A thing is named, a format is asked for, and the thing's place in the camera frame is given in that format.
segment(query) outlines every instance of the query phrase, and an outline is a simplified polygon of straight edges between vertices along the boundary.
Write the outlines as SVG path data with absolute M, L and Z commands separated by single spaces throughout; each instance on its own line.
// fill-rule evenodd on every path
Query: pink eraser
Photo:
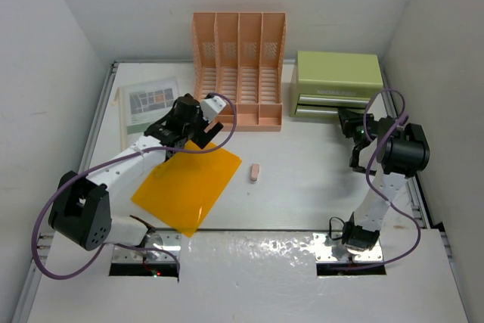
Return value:
M 257 178 L 259 177 L 260 166 L 259 164 L 253 164 L 252 169 L 250 170 L 250 181 L 257 182 Z

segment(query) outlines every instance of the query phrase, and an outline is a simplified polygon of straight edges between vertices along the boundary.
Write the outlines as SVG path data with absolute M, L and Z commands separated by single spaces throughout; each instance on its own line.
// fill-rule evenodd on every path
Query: white table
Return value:
M 368 187 L 364 176 L 348 167 L 352 145 L 339 125 L 289 118 L 292 70 L 284 65 L 282 131 L 235 134 L 226 149 L 243 162 L 201 226 L 279 231 L 205 231 L 182 238 L 179 284 L 170 278 L 109 277 L 112 249 L 107 248 L 78 278 L 42 278 L 29 322 L 465 321 L 435 230 L 424 230 L 421 246 L 388 266 L 387 275 L 316 277 L 309 231 L 326 229 L 331 216 L 348 218 Z M 92 165 L 120 149 L 117 88 L 169 76 L 177 77 L 181 94 L 193 91 L 192 64 L 119 64 L 101 127 L 94 127 L 99 133 Z M 383 102 L 378 100 L 371 111 L 383 116 Z M 255 185 L 248 181 L 252 163 L 261 165 Z M 162 227 L 130 201 L 142 180 L 126 186 L 112 200 L 111 211 L 135 214 Z M 405 188 L 396 205 L 411 213 Z M 416 235 L 412 222 L 392 210 L 381 234 L 387 259 L 408 249 Z M 71 272 L 89 255 L 56 234 L 48 267 Z

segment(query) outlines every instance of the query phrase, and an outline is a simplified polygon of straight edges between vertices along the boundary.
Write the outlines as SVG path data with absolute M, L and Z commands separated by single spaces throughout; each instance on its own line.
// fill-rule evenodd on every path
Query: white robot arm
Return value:
M 205 131 L 225 105 L 222 98 L 213 95 L 201 102 L 189 94 L 178 98 L 167 115 L 150 125 L 133 145 L 113 160 L 139 155 L 99 169 L 60 194 L 52 205 L 49 225 L 86 250 L 107 243 L 140 245 L 150 226 L 133 216 L 111 217 L 110 198 L 131 180 L 168 160 L 176 152 L 173 148 L 184 148 L 188 140 L 205 148 L 222 130 L 223 125 L 216 123 Z M 75 175 L 75 172 L 65 174 L 59 186 Z
M 369 141 L 363 129 L 363 114 L 347 109 L 339 109 L 338 115 L 343 134 L 352 138 L 355 147 L 352 151 L 350 166 L 356 172 L 367 172 L 370 158 L 376 150 L 377 143 L 394 125 L 391 117 L 374 121 L 367 115 Z M 374 187 L 386 197 L 386 200 L 369 189 L 365 199 L 353 212 L 343 227 L 342 244 L 356 251 L 371 250 L 377 243 L 383 219 L 397 192 L 406 183 L 406 179 L 424 170 L 430 158 L 430 149 L 420 125 L 408 123 L 404 129 L 397 129 L 384 141 L 375 163 Z

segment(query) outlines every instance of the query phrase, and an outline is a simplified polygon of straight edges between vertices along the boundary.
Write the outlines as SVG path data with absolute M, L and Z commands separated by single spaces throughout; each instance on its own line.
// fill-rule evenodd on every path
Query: black bracket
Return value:
M 357 250 L 371 250 L 380 237 L 380 231 L 367 231 L 355 225 L 355 216 L 352 213 L 348 222 L 343 226 L 341 243 Z
M 59 188 L 76 175 L 72 171 L 64 174 Z M 106 186 L 86 178 L 74 182 L 55 200 L 48 224 L 87 251 L 99 247 L 111 230 Z
M 173 108 L 167 115 L 148 126 L 145 136 L 153 136 L 160 140 L 161 145 L 173 148 L 183 148 L 188 140 L 192 140 L 200 149 L 204 149 L 224 127 L 216 123 L 205 131 L 209 122 L 203 118 L 200 102 L 190 94 L 176 99 Z M 166 160 L 175 152 L 167 152 Z
M 338 117 L 345 137 L 352 138 L 355 142 L 349 165 L 355 172 L 365 173 L 366 169 L 359 165 L 360 152 L 370 145 L 363 129 L 364 116 L 362 113 L 340 108 Z M 366 123 L 370 137 L 380 140 L 395 123 L 395 119 L 387 116 L 375 121 L 374 116 L 369 113 L 366 115 Z M 410 178 L 425 169 L 429 158 L 430 149 L 422 126 L 409 123 L 405 129 L 397 129 L 391 134 L 377 155 L 377 162 L 381 164 L 385 174 L 394 172 Z

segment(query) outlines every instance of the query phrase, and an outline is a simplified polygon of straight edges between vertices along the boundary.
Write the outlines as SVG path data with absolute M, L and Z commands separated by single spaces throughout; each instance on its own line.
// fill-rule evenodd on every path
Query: green tool box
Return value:
M 383 80 L 375 54 L 298 51 L 290 87 L 291 116 L 328 118 L 363 110 Z

